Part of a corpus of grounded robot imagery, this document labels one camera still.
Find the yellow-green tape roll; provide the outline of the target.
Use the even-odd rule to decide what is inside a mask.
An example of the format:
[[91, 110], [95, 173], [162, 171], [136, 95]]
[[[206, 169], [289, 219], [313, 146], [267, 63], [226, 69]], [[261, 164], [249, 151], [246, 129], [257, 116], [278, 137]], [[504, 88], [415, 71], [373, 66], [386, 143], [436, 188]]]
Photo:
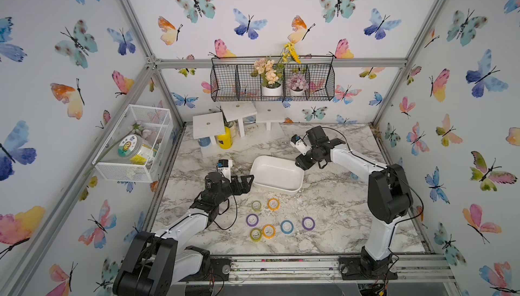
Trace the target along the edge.
[[249, 233], [249, 237], [253, 242], [259, 242], [263, 237], [263, 233], [260, 229], [253, 228]]

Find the pale green tape roll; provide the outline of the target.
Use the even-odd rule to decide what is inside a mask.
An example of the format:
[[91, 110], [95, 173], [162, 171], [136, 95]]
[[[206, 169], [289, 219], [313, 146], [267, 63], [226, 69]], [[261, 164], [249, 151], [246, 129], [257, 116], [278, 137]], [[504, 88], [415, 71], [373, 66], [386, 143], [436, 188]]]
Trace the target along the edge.
[[252, 202], [251, 202], [251, 209], [252, 209], [254, 212], [256, 212], [256, 213], [260, 212], [260, 211], [262, 210], [262, 204], [261, 204], [261, 202], [260, 202], [260, 201], [252, 201]]

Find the white storage box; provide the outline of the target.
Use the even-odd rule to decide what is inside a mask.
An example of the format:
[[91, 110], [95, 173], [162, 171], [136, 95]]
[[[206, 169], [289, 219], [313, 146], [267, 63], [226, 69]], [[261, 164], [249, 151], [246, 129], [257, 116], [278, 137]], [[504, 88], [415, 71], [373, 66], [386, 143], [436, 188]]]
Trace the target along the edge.
[[305, 172], [293, 160], [262, 155], [253, 162], [250, 174], [256, 188], [292, 195], [302, 188]]

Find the purple tape roll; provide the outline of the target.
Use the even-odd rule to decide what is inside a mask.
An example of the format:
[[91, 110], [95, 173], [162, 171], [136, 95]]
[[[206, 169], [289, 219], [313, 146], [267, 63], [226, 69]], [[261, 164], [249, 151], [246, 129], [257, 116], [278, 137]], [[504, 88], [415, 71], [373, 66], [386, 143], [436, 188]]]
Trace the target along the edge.
[[304, 217], [302, 219], [301, 225], [305, 230], [312, 231], [316, 226], [316, 222], [312, 217]]
[[249, 226], [249, 227], [256, 227], [259, 223], [259, 217], [258, 215], [254, 214], [254, 213], [251, 213], [249, 214], [248, 216], [246, 216], [246, 224]]

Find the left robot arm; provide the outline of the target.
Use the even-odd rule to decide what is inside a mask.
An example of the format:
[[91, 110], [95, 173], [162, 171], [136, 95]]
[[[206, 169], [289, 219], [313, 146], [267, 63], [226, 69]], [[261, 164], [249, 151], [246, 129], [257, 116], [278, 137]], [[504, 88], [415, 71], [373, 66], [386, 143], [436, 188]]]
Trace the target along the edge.
[[186, 243], [215, 222], [220, 205], [251, 191], [254, 175], [211, 172], [204, 190], [180, 219], [156, 232], [136, 235], [112, 285], [114, 295], [166, 295], [188, 276], [209, 275], [210, 253]]

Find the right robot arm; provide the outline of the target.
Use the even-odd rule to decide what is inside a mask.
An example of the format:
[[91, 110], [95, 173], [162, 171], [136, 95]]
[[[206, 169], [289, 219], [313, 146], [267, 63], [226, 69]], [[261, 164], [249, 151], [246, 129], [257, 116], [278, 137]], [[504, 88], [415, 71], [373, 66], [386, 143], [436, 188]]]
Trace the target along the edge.
[[391, 251], [391, 243], [398, 224], [413, 204], [412, 189], [401, 165], [386, 165], [352, 149], [346, 138], [330, 139], [321, 126], [306, 131], [305, 138], [294, 135], [291, 145], [300, 155], [295, 164], [302, 170], [315, 164], [320, 169], [334, 163], [344, 167], [359, 180], [368, 184], [367, 205], [372, 215], [370, 235], [358, 258], [340, 261], [342, 279], [361, 279], [379, 282], [392, 281], [398, 275], [391, 271], [398, 256]]

